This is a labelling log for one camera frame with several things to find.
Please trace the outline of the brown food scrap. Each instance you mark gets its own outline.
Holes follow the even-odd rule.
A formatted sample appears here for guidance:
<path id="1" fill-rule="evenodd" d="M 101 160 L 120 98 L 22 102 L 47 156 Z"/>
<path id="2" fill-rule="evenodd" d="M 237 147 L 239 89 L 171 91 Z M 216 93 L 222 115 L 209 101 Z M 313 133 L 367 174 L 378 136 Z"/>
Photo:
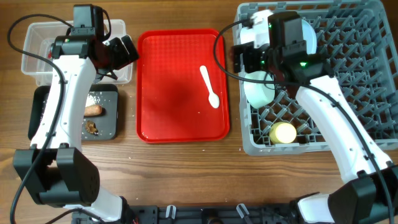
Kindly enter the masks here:
<path id="1" fill-rule="evenodd" d="M 85 123 L 85 130 L 87 133 L 92 134 L 92 135 L 97 135 L 98 130 L 96 128 L 96 125 L 93 121 L 87 121 Z"/>

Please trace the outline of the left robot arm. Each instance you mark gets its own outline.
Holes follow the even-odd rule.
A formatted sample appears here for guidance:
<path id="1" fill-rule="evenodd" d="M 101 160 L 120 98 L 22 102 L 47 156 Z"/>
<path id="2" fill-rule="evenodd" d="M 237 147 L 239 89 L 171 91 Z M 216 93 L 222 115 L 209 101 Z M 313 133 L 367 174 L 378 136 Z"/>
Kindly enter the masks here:
<path id="1" fill-rule="evenodd" d="M 13 166 L 38 205 L 85 214 L 100 223 L 136 223 L 127 200 L 100 185 L 98 168 L 81 151 L 86 99 L 92 84 L 139 58 L 128 35 L 111 37 L 108 13 L 77 4 L 65 35 L 56 37 L 46 62 L 53 68 L 45 111 L 28 149 L 14 153 Z"/>

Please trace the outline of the yellow plastic cup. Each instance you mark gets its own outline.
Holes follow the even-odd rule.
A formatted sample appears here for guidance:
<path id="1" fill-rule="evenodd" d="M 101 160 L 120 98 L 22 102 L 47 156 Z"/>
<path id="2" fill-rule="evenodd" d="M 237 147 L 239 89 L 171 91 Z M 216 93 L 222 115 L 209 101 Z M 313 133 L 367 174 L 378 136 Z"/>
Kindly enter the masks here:
<path id="1" fill-rule="evenodd" d="M 274 144 L 288 144 L 295 140 L 297 131 L 290 123 L 277 122 L 271 126 L 269 137 Z"/>

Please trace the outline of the white plastic spoon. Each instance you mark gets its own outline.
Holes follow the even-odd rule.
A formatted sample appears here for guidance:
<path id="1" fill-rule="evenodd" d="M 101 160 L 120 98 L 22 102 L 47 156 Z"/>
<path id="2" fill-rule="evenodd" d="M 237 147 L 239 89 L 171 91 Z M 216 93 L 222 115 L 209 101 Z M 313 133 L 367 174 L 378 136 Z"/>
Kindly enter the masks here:
<path id="1" fill-rule="evenodd" d="M 220 99 L 219 99 L 218 95 L 213 91 L 208 70 L 204 65 L 200 66 L 200 73 L 202 75 L 203 81 L 205 82 L 205 85 L 206 85 L 208 93 L 209 93 L 208 101 L 209 101 L 210 105 L 215 109 L 219 108 Z"/>

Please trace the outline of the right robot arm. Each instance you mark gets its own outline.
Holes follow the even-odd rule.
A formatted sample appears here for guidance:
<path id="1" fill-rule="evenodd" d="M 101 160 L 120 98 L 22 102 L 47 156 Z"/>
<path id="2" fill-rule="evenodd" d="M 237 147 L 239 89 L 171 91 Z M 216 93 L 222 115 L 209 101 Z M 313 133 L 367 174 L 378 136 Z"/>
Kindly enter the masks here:
<path id="1" fill-rule="evenodd" d="M 249 42 L 233 47 L 234 70 L 263 72 L 255 84 L 284 86 L 315 122 L 338 165 L 343 186 L 291 203 L 293 223 L 377 223 L 397 215 L 397 166 L 350 108 L 327 57 L 295 11 L 254 13 L 242 20 Z"/>

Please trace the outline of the light blue bowl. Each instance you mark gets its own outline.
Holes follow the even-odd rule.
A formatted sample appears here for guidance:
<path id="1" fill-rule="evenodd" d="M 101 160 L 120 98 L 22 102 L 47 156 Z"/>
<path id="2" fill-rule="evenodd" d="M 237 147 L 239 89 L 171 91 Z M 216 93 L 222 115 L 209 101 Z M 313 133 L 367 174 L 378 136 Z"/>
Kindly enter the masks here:
<path id="1" fill-rule="evenodd" d="M 255 32 L 253 28 L 243 27 L 240 31 L 241 44 L 253 43 L 255 41 Z"/>

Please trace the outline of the green bowl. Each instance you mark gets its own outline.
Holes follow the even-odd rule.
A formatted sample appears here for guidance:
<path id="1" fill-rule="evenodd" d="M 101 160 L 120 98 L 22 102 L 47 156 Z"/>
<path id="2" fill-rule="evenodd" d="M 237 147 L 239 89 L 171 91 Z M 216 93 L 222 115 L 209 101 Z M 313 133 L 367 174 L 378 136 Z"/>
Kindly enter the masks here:
<path id="1" fill-rule="evenodd" d="M 259 81 L 273 82 L 273 78 L 271 77 L 271 75 L 264 71 L 247 73 L 245 78 L 259 80 Z M 255 109 L 267 106 L 275 98 L 275 86 L 273 83 L 263 84 L 263 83 L 244 82 L 243 88 L 247 101 Z"/>

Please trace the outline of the light blue plate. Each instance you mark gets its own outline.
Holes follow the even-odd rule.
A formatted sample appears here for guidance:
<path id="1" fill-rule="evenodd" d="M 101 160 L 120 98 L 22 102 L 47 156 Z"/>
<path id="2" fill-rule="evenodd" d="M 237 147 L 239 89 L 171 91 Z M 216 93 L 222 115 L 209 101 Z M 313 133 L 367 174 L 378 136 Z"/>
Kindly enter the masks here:
<path id="1" fill-rule="evenodd" d="M 303 39 L 306 41 L 307 53 L 315 54 L 317 52 L 317 36 L 314 28 L 302 19 Z"/>

